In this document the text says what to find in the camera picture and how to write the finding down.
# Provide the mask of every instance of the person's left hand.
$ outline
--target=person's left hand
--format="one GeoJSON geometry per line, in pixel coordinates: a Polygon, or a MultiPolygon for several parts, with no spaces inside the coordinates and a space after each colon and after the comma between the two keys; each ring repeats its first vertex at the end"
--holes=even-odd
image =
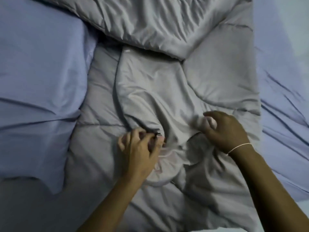
{"type": "Polygon", "coordinates": [[[164,137],[157,136],[152,152],[149,152],[148,143],[155,136],[153,133],[145,134],[140,139],[139,133],[146,131],[142,128],[133,129],[118,139],[118,146],[128,159],[128,169],[126,177],[141,183],[148,177],[158,161],[158,156],[162,148],[164,137]]]}

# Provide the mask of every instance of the forearm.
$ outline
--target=forearm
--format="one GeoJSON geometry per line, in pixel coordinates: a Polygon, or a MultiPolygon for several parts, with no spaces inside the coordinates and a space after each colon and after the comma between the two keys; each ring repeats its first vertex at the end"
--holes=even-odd
{"type": "Polygon", "coordinates": [[[252,148],[231,154],[242,172],[265,231],[303,232],[309,219],[272,173],[265,160],[252,148]]]}
{"type": "Polygon", "coordinates": [[[114,231],[142,181],[122,177],[78,232],[114,231]]]}

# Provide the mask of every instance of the hand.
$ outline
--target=hand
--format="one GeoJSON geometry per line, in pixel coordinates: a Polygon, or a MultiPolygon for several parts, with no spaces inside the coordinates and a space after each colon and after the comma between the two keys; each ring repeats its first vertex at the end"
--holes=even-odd
{"type": "Polygon", "coordinates": [[[146,133],[144,129],[137,128],[125,134],[125,136],[119,137],[118,146],[128,159],[126,177],[143,183],[158,161],[164,137],[157,136],[153,150],[150,153],[148,143],[155,137],[155,134],[148,133],[140,139],[140,132],[146,133]]]}
{"type": "MultiPolygon", "coordinates": [[[[220,151],[227,154],[241,144],[250,143],[246,131],[234,116],[220,111],[205,112],[203,115],[210,116],[217,122],[215,130],[206,127],[205,135],[220,151]]],[[[251,145],[241,147],[253,149],[251,145]]]]}

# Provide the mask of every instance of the white string bracelet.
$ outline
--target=white string bracelet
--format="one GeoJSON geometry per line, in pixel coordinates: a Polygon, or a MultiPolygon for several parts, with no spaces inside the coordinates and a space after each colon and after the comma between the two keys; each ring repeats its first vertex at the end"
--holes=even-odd
{"type": "Polygon", "coordinates": [[[241,145],[239,145],[239,146],[234,147],[233,149],[231,149],[231,150],[227,153],[227,155],[229,155],[229,153],[231,153],[231,152],[232,152],[233,150],[235,150],[236,148],[241,147],[241,146],[243,146],[243,145],[248,145],[248,144],[252,146],[251,143],[244,143],[244,144],[241,144],[241,145]]]}

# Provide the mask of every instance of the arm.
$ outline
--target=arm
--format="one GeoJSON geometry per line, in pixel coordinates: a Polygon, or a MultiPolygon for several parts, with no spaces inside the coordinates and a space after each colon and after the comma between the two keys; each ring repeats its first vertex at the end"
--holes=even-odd
{"type": "MultiPolygon", "coordinates": [[[[214,118],[216,130],[206,129],[206,136],[219,150],[228,153],[240,144],[249,143],[242,125],[223,112],[206,112],[214,118]]],[[[273,174],[265,160],[251,145],[236,148],[230,157],[239,167],[266,232],[309,231],[309,219],[273,174]]]]}
{"type": "Polygon", "coordinates": [[[127,133],[125,144],[122,143],[123,137],[119,138],[119,148],[129,160],[128,170],[78,232],[114,231],[132,198],[153,170],[164,138],[156,139],[155,147],[150,153],[148,142],[155,135],[146,134],[140,140],[139,132],[145,132],[145,130],[134,129],[132,134],[127,133]]]}

